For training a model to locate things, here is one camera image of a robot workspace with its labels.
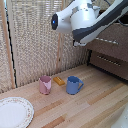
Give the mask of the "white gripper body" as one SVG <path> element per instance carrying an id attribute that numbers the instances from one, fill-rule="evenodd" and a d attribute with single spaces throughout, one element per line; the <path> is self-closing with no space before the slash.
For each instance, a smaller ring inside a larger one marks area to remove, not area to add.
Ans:
<path id="1" fill-rule="evenodd" d="M 87 45 L 86 43 L 79 43 L 79 42 L 73 40 L 73 46 L 74 46 L 74 47 L 77 47 L 77 46 L 82 46 L 82 47 L 84 47 L 84 46 L 86 46 L 86 45 Z"/>

